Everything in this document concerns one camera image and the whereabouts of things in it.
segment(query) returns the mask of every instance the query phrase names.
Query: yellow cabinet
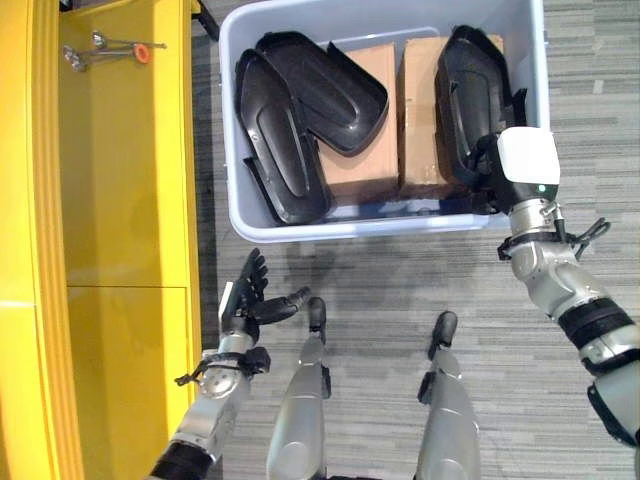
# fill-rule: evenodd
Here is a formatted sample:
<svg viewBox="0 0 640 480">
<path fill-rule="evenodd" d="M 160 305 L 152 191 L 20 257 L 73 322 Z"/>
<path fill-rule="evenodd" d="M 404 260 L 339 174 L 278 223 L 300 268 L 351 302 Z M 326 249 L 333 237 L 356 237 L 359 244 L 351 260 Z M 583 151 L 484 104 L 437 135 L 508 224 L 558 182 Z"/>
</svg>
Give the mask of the yellow cabinet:
<svg viewBox="0 0 640 480">
<path fill-rule="evenodd" d="M 0 4 L 0 478 L 141 478 L 200 352 L 191 1 Z M 167 48 L 74 72 L 93 29 Z"/>
<path fill-rule="evenodd" d="M 142 478 L 189 403 L 184 288 L 72 287 L 69 323 L 87 478 Z"/>
</svg>

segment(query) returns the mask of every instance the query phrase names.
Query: white plastic bin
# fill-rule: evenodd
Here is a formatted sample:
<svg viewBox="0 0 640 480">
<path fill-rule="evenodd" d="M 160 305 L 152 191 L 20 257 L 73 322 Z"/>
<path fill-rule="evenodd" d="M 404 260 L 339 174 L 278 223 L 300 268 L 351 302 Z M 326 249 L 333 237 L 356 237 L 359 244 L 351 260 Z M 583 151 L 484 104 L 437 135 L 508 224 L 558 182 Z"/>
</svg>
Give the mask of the white plastic bin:
<svg viewBox="0 0 640 480">
<path fill-rule="evenodd" d="M 542 0 L 275 0 L 234 10 L 222 24 L 220 71 L 229 189 L 235 230 L 258 243 L 323 240 L 505 225 L 505 217 L 437 215 L 437 201 L 395 202 L 374 211 L 336 210 L 322 224 L 280 226 L 243 159 L 251 147 L 234 110 L 235 64 L 266 32 L 298 30 L 319 44 L 343 50 L 394 42 L 398 65 L 405 40 L 448 36 L 468 24 L 504 39 L 513 91 L 527 88 L 530 125 L 549 128 L 549 93 Z"/>
</svg>

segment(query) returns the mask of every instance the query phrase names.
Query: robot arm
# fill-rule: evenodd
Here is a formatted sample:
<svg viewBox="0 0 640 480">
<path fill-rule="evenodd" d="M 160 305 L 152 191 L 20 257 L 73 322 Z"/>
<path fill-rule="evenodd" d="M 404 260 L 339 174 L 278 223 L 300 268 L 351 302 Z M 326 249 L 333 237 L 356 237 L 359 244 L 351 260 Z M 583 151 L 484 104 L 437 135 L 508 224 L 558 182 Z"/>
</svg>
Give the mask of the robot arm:
<svg viewBox="0 0 640 480">
<path fill-rule="evenodd" d="M 637 447 L 640 327 L 578 263 L 589 240 L 604 233 L 608 224 L 600 219 L 578 237 L 564 231 L 555 202 L 560 168 L 550 132 L 509 128 L 488 154 L 494 203 L 511 224 L 511 237 L 498 249 L 500 258 L 511 260 L 532 302 L 560 325 L 596 376 L 587 392 L 607 431 Z"/>
<path fill-rule="evenodd" d="M 265 301 L 266 273 L 264 257 L 255 249 L 238 280 L 226 284 L 219 310 L 220 346 L 205 350 L 196 369 L 176 379 L 178 385 L 197 383 L 199 392 L 149 480 L 201 480 L 219 461 L 238 410 L 249 397 L 251 379 L 269 371 L 269 354 L 255 346 L 260 325 L 294 315 L 310 294 L 303 288 Z"/>
</svg>

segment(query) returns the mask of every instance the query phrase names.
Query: gray carpet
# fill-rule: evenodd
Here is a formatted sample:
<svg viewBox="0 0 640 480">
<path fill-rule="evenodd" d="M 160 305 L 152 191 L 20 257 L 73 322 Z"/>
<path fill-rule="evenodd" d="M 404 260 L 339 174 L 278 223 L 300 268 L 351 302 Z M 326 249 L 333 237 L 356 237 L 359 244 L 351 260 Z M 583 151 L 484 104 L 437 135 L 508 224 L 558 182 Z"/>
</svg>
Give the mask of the gray carpet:
<svg viewBox="0 0 640 480">
<path fill-rule="evenodd" d="M 207 3 L 221 22 L 241 2 Z M 583 263 L 636 319 L 638 5 L 545 2 L 552 127 L 563 173 L 559 197 L 571 231 L 583 231 L 599 216 L 612 221 L 611 232 Z M 217 46 L 194 28 L 203 333 L 211 344 L 217 295 L 253 245 L 233 231 L 227 215 Z M 484 479 L 632 478 L 632 452 L 607 435 L 591 409 L 585 394 L 591 379 L 573 346 L 529 302 L 509 265 L 497 261 L 495 248 L 506 235 L 260 247 L 271 295 L 309 285 L 327 302 L 330 474 L 412 478 L 427 417 L 415 399 L 428 366 L 424 347 L 437 314 L 448 308 L 460 317 L 454 348 L 482 428 Z M 273 420 L 304 337 L 304 316 L 263 328 L 261 345 L 269 349 L 272 372 L 253 382 L 225 450 L 225 480 L 264 479 Z"/>
</svg>

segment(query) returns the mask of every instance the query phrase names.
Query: cardboard box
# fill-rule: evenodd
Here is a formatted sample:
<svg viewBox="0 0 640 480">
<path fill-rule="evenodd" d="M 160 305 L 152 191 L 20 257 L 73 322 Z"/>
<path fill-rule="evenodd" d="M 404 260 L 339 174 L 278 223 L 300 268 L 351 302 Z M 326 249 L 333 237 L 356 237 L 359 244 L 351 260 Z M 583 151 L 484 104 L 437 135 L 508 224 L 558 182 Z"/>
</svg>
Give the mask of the cardboard box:
<svg viewBox="0 0 640 480">
<path fill-rule="evenodd" d="M 343 157 L 318 141 L 320 162 L 338 204 L 382 201 L 394 195 L 398 186 L 394 46 L 379 45 L 347 55 L 387 89 L 389 112 L 371 145 L 354 157 Z"/>
<path fill-rule="evenodd" d="M 502 51 L 502 38 L 489 38 Z M 407 40 L 398 74 L 400 195 L 443 199 L 464 193 L 436 132 L 435 77 L 448 37 Z"/>
</svg>

